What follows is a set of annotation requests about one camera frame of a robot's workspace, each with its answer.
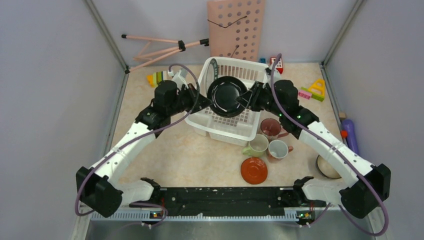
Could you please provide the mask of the black glossy plate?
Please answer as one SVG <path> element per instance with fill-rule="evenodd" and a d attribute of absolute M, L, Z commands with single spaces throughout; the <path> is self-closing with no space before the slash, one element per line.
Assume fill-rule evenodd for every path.
<path fill-rule="evenodd" d="M 207 89 L 207 98 L 212 101 L 210 109 L 220 117 L 236 117 L 245 110 L 236 98 L 247 91 L 248 88 L 241 80 L 232 76 L 219 77 Z"/>

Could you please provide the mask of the pink patterned mug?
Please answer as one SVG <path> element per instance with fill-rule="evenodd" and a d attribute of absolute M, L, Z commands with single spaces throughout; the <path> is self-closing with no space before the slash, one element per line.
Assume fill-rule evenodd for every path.
<path fill-rule="evenodd" d="M 264 119 L 260 123 L 259 132 L 264 135 L 269 142 L 289 135 L 289 133 L 282 128 L 280 122 L 273 118 Z"/>

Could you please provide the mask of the white plate green patterned rim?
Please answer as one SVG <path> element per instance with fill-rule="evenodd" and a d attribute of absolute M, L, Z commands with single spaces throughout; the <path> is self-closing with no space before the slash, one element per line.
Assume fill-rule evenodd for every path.
<path fill-rule="evenodd" d="M 215 58 L 212 58 L 208 65 L 207 65 L 207 69 L 206 69 L 206 74 L 205 74 L 205 87 L 206 90 L 210 87 L 210 85 L 218 79 L 219 74 L 218 74 L 218 62 Z"/>

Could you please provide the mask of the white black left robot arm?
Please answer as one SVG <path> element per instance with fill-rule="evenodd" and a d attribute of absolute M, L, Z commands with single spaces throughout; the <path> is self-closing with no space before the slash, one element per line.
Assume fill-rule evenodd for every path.
<path fill-rule="evenodd" d="M 160 83 L 150 104 L 138 114 L 124 137 L 90 168 L 81 167 L 77 171 L 75 213 L 82 216 L 79 203 L 103 217 L 110 217 L 121 206 L 134 202 L 143 201 L 149 207 L 156 206 L 161 194 L 154 189 L 152 181 L 141 179 L 119 184 L 121 175 L 163 130 L 173 126 L 172 116 L 182 112 L 190 115 L 212 104 L 212 100 L 201 95 L 198 84 L 178 86 L 172 80 Z"/>

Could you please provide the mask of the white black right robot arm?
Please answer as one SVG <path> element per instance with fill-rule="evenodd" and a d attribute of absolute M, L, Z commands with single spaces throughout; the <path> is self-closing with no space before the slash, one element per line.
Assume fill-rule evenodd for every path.
<path fill-rule="evenodd" d="M 290 80 L 257 81 L 235 100 L 254 112 L 277 116 L 284 130 L 315 150 L 341 176 L 341 182 L 313 177 L 297 180 L 294 185 L 300 188 L 293 192 L 297 205 L 324 201 L 363 219 L 388 198 L 390 169 L 363 159 L 330 133 L 314 113 L 300 105 L 298 89 Z"/>

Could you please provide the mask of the white plastic dish rack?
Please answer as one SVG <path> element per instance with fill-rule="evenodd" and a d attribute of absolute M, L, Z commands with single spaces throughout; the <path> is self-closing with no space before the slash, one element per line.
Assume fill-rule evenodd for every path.
<path fill-rule="evenodd" d="M 210 57 L 202 66 L 198 77 L 200 93 L 203 96 L 207 95 L 205 76 L 208 64 L 212 58 L 217 60 L 218 78 L 224 76 L 235 77 L 241 80 L 248 89 L 255 82 L 264 83 L 268 81 L 266 68 L 269 66 L 265 63 L 222 56 Z M 260 112 L 245 109 L 238 116 L 226 118 L 218 116 L 210 107 L 207 107 L 189 115 L 185 122 L 199 135 L 209 136 L 214 140 L 244 147 L 255 138 L 260 116 Z"/>

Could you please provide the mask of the red white toy block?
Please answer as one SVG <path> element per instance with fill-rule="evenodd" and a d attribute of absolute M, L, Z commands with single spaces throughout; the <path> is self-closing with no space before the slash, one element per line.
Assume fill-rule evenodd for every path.
<path fill-rule="evenodd" d="M 276 61 L 276 57 L 273 56 L 269 59 L 269 68 L 271 69 L 274 66 L 274 63 Z M 280 74 L 283 73 L 284 71 L 284 66 L 283 66 L 283 61 L 282 58 L 279 58 L 276 65 L 275 65 L 275 70 L 278 71 Z"/>

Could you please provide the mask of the striped colourful toy block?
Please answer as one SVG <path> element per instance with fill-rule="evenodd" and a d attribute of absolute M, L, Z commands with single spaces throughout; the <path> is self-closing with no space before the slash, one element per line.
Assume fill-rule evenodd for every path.
<path fill-rule="evenodd" d="M 147 82 L 152 88 L 156 88 L 161 82 L 171 80 L 172 77 L 169 76 L 168 72 L 158 71 L 146 76 Z"/>

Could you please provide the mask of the pink mug white interior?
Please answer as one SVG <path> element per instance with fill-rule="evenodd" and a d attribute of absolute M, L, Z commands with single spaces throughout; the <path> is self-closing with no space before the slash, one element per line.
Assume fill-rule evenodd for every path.
<path fill-rule="evenodd" d="M 270 163 L 276 163 L 287 157 L 294 147 L 287 145 L 284 141 L 276 139 L 268 144 L 266 158 Z"/>

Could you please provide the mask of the pink green toy brick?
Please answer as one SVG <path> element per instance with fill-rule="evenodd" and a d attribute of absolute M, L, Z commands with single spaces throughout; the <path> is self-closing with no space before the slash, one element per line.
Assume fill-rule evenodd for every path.
<path fill-rule="evenodd" d="M 318 93 L 313 92 L 311 90 L 308 90 L 305 87 L 300 88 L 298 95 L 300 97 L 303 97 L 303 98 L 308 99 L 308 100 L 309 99 L 315 99 L 315 100 L 320 101 L 320 102 L 323 102 L 324 99 L 325 99 L 324 95 L 321 95 L 321 94 L 318 94 Z"/>

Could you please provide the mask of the orange saucer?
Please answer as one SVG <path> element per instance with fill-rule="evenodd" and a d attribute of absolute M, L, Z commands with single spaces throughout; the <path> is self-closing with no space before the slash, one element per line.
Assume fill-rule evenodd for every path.
<path fill-rule="evenodd" d="M 240 174 L 245 182 L 258 185 L 267 179 L 268 167 L 261 158 L 249 157 L 241 163 Z"/>

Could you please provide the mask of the pink perforated board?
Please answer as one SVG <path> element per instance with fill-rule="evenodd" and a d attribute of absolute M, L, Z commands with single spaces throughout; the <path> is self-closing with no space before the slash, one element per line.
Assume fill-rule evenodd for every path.
<path fill-rule="evenodd" d="M 210 55 L 258 61 L 266 2 L 266 0 L 207 1 Z"/>

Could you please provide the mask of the yellow triangle toy block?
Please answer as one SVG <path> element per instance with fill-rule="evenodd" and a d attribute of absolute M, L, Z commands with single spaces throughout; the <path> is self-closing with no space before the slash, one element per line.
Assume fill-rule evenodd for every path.
<path fill-rule="evenodd" d="M 315 100 L 323 102 L 326 95 L 326 85 L 323 79 L 317 79 L 308 89 L 311 97 Z"/>

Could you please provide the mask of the purple bottle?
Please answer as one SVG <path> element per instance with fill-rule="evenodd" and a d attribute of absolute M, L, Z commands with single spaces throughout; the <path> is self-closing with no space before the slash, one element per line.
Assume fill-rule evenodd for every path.
<path fill-rule="evenodd" d="M 341 121 L 341 136 L 346 140 L 347 146 L 352 150 L 356 155 L 359 155 L 359 147 L 357 143 L 357 138 L 355 134 L 355 125 L 351 119 L 344 119 Z"/>

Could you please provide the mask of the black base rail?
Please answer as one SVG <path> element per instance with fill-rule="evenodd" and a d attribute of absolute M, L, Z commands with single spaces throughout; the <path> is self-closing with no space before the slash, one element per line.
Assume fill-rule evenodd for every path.
<path fill-rule="evenodd" d="M 163 206 L 170 217 L 283 216 L 286 208 L 325 207 L 292 187 L 167 187 L 154 190 L 148 204 Z"/>

